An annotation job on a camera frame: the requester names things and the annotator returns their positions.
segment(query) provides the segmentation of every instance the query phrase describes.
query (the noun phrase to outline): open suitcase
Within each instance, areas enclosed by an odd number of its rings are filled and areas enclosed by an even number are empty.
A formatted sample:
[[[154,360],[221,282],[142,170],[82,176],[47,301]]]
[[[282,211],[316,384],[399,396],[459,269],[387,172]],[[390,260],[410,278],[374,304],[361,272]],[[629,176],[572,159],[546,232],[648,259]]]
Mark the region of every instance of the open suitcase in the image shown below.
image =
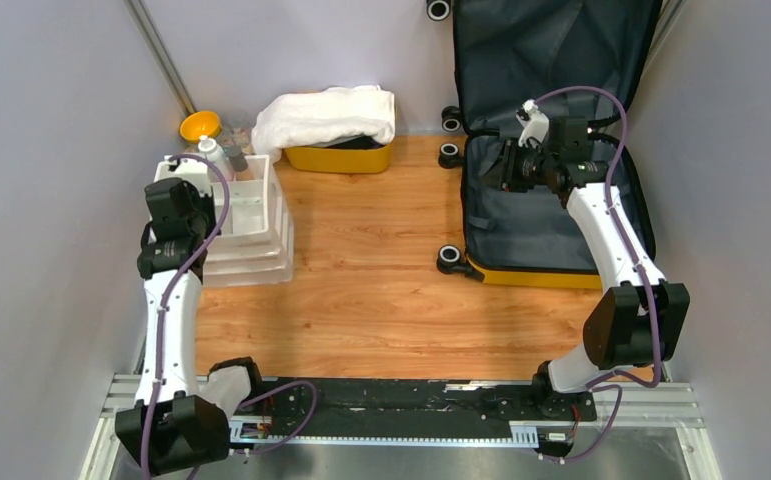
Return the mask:
[[[446,14],[441,4],[446,4]],[[433,20],[453,17],[459,107],[442,126],[468,135],[464,154],[441,146],[439,163],[463,166],[465,255],[439,251],[438,268],[485,283],[599,289],[585,238],[546,187],[504,192],[480,182],[507,139],[522,127],[516,110],[528,99],[572,85],[608,90],[629,108],[644,68],[661,0],[428,0]],[[618,115],[595,94],[573,93],[540,105],[548,117],[589,119],[594,161],[608,161],[617,140],[600,130]],[[630,223],[653,258],[647,206],[629,152],[614,176]]]

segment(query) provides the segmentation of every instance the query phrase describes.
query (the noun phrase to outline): white wall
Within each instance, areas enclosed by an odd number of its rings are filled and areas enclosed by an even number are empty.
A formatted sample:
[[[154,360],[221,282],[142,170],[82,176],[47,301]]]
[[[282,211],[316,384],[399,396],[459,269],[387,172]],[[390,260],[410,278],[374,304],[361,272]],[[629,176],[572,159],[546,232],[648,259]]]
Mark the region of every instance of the white wall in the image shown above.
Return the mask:
[[[0,479],[75,478],[134,368],[143,187],[180,118],[122,2],[0,2]]]
[[[457,103],[452,23],[429,20],[423,0],[145,3],[198,109],[253,124],[283,93],[379,83],[398,129],[422,133]]]
[[[632,113],[658,264],[691,293],[673,372],[724,478],[771,478],[771,1],[687,1]]]

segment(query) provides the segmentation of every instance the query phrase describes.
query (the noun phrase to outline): wooden table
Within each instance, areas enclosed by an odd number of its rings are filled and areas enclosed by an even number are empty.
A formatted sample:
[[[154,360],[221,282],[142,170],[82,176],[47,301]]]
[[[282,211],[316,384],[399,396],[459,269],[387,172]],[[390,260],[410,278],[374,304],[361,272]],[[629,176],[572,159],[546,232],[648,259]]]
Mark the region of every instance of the wooden table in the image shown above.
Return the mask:
[[[197,367],[252,356],[263,375],[529,379],[581,341],[597,291],[483,285],[435,268],[462,247],[461,171],[437,164],[460,137],[398,137],[388,171],[276,165],[296,224],[287,284],[207,289]]]

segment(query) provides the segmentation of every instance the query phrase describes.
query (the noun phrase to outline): white towel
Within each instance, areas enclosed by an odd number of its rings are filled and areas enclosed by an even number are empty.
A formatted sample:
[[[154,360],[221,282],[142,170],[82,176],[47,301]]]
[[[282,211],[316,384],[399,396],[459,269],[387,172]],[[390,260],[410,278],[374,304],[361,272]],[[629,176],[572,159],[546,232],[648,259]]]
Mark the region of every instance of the white towel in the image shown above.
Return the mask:
[[[394,94],[378,85],[334,87],[319,93],[282,95],[258,114],[252,131],[256,154],[279,160],[281,149],[370,136],[394,139]]]

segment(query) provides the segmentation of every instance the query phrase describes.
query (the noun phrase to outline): gray floor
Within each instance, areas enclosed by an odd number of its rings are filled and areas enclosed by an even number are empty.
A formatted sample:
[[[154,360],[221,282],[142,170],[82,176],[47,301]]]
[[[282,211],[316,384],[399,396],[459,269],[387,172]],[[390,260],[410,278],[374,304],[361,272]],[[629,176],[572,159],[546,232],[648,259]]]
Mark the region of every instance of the gray floor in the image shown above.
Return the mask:
[[[578,448],[596,431],[581,428]],[[139,480],[132,463],[121,461],[114,480]],[[162,478],[184,478],[187,472]],[[453,447],[364,447],[288,445],[247,464],[241,457],[202,467],[197,479],[264,480],[454,480],[454,479],[688,479],[672,429],[614,429],[588,459],[568,465],[539,461],[534,452]]]

